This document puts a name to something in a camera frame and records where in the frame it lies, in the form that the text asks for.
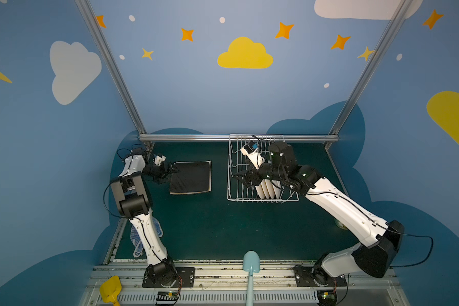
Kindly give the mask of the white round plate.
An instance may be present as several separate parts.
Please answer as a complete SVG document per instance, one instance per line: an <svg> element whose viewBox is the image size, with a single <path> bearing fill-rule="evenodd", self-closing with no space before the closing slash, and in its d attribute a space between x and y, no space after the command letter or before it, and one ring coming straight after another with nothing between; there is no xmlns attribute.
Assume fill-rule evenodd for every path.
<svg viewBox="0 0 459 306"><path fill-rule="evenodd" d="M263 188L259 185L259 186L256 186L256 191L258 193L258 196L261 198L261 199L265 199L266 198L266 195L264 193L264 190Z"/></svg>
<svg viewBox="0 0 459 306"><path fill-rule="evenodd" d="M272 181L272 180L266 180L267 188L268 188L268 190L269 190L269 193L270 193L270 195L271 195L271 198L272 198L272 199L276 199L276 198L275 198L275 193L274 193L274 190L273 190L271 181Z"/></svg>
<svg viewBox="0 0 459 306"><path fill-rule="evenodd" d="M269 190L267 188L266 180L262 180L261 187L262 187L262 190L264 192L265 198L266 199L271 199L271 195L270 195Z"/></svg>
<svg viewBox="0 0 459 306"><path fill-rule="evenodd" d="M283 192L283 187L281 186L281 183L279 181L271 181L271 183L275 193L275 198L281 199L281 195Z"/></svg>

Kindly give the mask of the black square plate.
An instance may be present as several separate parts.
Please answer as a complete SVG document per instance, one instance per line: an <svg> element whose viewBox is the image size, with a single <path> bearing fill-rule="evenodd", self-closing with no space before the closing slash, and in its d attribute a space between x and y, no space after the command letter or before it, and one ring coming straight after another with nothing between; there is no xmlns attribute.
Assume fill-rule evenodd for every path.
<svg viewBox="0 0 459 306"><path fill-rule="evenodd" d="M171 195L195 195L212 191L212 162L176 162L179 173L172 173Z"/></svg>

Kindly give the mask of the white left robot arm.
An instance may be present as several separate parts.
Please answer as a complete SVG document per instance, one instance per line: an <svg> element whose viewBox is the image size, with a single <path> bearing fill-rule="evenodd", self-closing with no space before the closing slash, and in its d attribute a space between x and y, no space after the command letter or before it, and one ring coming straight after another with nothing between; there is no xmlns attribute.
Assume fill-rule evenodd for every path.
<svg viewBox="0 0 459 306"><path fill-rule="evenodd" d="M159 183L172 173L173 166L164 156L150 162L150 152L143 147L131 149L123 162L122 172L110 184L117 210L138 233L147 257L146 279L170 288L179 281L179 275L156 230L153 200L144 177Z"/></svg>

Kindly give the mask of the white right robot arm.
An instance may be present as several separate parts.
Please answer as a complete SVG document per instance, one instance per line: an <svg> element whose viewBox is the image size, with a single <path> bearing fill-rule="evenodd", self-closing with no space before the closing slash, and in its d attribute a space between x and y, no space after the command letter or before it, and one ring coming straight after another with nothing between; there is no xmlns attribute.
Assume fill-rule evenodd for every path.
<svg viewBox="0 0 459 306"><path fill-rule="evenodd" d="M250 162L246 170L236 174L243 184L251 187L269 182L274 189L289 187L326 210L358 239L353 247L326 253L316 261L312 277L317 285L327 286L335 278L360 271L375 278L384 277L400 249L404 234L401 223L374 215L315 168L300 165L292 146L286 142L269 146L268 161L254 141L247 142L240 151Z"/></svg>

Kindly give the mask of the blue dotted work glove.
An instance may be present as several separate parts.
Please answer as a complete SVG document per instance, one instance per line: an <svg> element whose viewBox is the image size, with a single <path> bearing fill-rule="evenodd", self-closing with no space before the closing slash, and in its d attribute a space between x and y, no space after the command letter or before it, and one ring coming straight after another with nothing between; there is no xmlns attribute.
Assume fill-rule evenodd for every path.
<svg viewBox="0 0 459 306"><path fill-rule="evenodd" d="M156 229L156 233L158 234L159 238L161 238L163 236L163 229L156 218L153 218L153 224ZM144 246L142 245L140 236L134 226L131 227L130 240L133 246L135 247L133 251L134 258L141 257L144 254Z"/></svg>

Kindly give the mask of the light blue toy shovel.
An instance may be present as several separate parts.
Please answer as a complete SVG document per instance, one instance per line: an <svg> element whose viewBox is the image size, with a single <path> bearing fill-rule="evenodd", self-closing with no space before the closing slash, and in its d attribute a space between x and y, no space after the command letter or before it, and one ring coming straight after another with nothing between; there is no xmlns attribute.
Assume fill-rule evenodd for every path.
<svg viewBox="0 0 459 306"><path fill-rule="evenodd" d="M260 257L255 251L244 255L243 270L248 273L246 306L254 305L254 274L260 272Z"/></svg>

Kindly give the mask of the small printed cup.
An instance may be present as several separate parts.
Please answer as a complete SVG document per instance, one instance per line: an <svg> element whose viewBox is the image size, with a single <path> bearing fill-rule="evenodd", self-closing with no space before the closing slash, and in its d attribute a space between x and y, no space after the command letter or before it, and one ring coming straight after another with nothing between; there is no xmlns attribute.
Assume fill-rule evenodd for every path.
<svg viewBox="0 0 459 306"><path fill-rule="evenodd" d="M339 227L340 229L343 229L343 230L348 230L348 228L343 225L340 221L338 220L335 220L335 224L337 225L337 227Z"/></svg>

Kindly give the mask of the left circuit board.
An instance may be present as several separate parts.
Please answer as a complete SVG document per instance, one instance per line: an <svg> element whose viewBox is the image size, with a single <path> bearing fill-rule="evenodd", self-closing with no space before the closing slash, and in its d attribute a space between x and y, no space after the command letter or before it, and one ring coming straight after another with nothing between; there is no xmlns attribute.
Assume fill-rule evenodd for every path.
<svg viewBox="0 0 459 306"><path fill-rule="evenodd" d="M180 294L174 291L159 291L156 295L157 302L174 302L179 299Z"/></svg>

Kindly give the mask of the circuit board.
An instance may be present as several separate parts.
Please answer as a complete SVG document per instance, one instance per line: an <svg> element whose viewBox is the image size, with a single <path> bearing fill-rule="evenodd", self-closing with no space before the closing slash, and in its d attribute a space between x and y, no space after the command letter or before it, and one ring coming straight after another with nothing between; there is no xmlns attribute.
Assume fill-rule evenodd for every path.
<svg viewBox="0 0 459 306"><path fill-rule="evenodd" d="M174 302L179 299L180 294L174 291L159 291L156 295L157 302Z"/></svg>
<svg viewBox="0 0 459 306"><path fill-rule="evenodd" d="M333 291L318 291L317 300L318 306L336 306L337 294Z"/></svg>

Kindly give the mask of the yellow toy scoop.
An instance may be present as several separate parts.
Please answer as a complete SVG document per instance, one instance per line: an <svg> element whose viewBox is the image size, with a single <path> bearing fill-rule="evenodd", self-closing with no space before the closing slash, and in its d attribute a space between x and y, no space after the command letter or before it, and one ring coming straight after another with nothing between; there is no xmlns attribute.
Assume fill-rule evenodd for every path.
<svg viewBox="0 0 459 306"><path fill-rule="evenodd" d="M117 275L105 281L99 289L103 303L111 303L113 306L120 306L118 295L121 293L122 284Z"/></svg>

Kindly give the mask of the right circuit board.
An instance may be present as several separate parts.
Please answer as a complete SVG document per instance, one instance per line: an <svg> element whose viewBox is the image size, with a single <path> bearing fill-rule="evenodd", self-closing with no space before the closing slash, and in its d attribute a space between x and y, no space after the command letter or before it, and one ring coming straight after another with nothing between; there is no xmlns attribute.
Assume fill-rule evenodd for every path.
<svg viewBox="0 0 459 306"><path fill-rule="evenodd" d="M336 306L337 294L333 291L318 291L317 300L318 306Z"/></svg>

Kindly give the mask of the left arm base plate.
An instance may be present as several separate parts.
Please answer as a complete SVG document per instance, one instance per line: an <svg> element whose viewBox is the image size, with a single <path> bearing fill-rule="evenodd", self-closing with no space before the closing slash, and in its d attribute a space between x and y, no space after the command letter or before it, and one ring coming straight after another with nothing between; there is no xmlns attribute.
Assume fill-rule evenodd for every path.
<svg viewBox="0 0 459 306"><path fill-rule="evenodd" d="M183 288L194 286L195 269L193 267L176 267L156 270L153 266L145 269L142 279L143 288Z"/></svg>

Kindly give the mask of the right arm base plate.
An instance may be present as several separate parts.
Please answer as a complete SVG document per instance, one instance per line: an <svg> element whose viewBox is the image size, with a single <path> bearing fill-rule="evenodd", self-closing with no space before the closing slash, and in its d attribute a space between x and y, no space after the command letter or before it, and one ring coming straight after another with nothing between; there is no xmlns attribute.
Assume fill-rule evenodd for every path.
<svg viewBox="0 0 459 306"><path fill-rule="evenodd" d="M323 269L315 269L313 266L295 265L293 267L295 280L298 287L346 287L346 277L331 277Z"/></svg>

